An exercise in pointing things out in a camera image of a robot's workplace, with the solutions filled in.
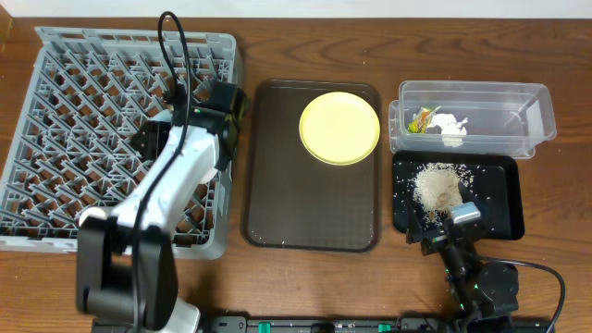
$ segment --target wooden table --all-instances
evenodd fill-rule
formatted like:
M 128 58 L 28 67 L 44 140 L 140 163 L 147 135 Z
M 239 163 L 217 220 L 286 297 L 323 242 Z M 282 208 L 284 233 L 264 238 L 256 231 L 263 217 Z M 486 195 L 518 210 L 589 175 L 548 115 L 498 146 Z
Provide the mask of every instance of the wooden table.
M 550 265 L 568 288 L 560 332 L 592 326 L 592 21 L 476 19 L 184 19 L 186 31 L 237 37 L 246 92 L 272 78 L 367 82 L 382 98 L 382 236 L 366 254 L 256 248 L 240 233 L 251 121 L 241 134 L 226 254 L 178 260 L 180 296 L 203 308 L 251 315 L 396 316 L 439 313 L 449 302 L 438 255 L 423 257 L 391 223 L 387 113 L 404 80 L 540 82 L 551 92 L 558 136 L 519 161 L 526 234 L 481 240 L 482 254 Z M 156 18 L 24 19 L 0 54 L 0 158 L 6 158 L 32 65 L 34 26 L 155 30 Z M 74 306 L 75 255 L 0 253 L 0 332 L 88 332 Z M 551 316 L 559 285 L 519 268 L 520 311 Z

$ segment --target black tray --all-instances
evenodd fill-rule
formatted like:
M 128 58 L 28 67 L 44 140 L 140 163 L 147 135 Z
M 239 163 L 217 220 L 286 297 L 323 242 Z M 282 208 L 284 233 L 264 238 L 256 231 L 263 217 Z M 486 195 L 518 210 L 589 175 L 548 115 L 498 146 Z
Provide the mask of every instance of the black tray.
M 481 211 L 488 232 L 487 238 L 519 240 L 524 235 L 524 216 L 520 195 L 518 166 L 509 156 L 492 154 L 449 154 L 399 151 L 392 157 L 393 222 L 395 229 L 407 232 L 410 214 L 405 209 L 407 200 L 423 230 L 437 228 L 424 221 L 424 209 L 413 201 L 413 190 L 408 183 L 417 175 L 417 167 L 426 163 L 466 165 L 474 176 L 470 194 Z
M 300 139 L 302 111 L 330 92 L 356 94 L 380 110 L 365 84 L 271 80 L 257 90 L 241 226 L 251 244 L 362 253 L 378 243 L 380 142 L 364 160 L 332 166 Z

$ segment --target round plate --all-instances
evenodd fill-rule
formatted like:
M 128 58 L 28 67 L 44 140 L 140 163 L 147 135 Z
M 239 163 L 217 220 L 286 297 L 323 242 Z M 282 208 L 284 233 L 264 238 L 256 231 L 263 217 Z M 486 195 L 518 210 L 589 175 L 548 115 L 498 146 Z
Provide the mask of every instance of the round plate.
M 302 112 L 299 128 L 309 153 L 337 166 L 363 160 L 372 153 L 380 136 L 375 110 L 348 92 L 316 97 Z

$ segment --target transparent bin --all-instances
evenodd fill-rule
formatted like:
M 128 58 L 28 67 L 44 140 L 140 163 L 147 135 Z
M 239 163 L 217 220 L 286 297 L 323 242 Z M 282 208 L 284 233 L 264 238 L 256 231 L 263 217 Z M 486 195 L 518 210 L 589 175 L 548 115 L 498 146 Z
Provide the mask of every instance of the transparent bin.
M 390 149 L 531 158 L 535 146 L 557 135 L 549 89 L 537 83 L 405 81 L 399 101 L 390 104 Z M 466 136 L 411 133 L 408 126 L 422 106 L 438 114 L 467 118 Z M 462 144 L 445 144 L 459 142 Z

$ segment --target white wall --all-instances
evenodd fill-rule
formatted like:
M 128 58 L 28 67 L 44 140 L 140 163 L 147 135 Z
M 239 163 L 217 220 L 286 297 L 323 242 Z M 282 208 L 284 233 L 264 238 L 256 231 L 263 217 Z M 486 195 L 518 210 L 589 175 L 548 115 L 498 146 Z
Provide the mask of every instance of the white wall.
M 592 0 L 0 0 L 13 17 L 592 19 Z

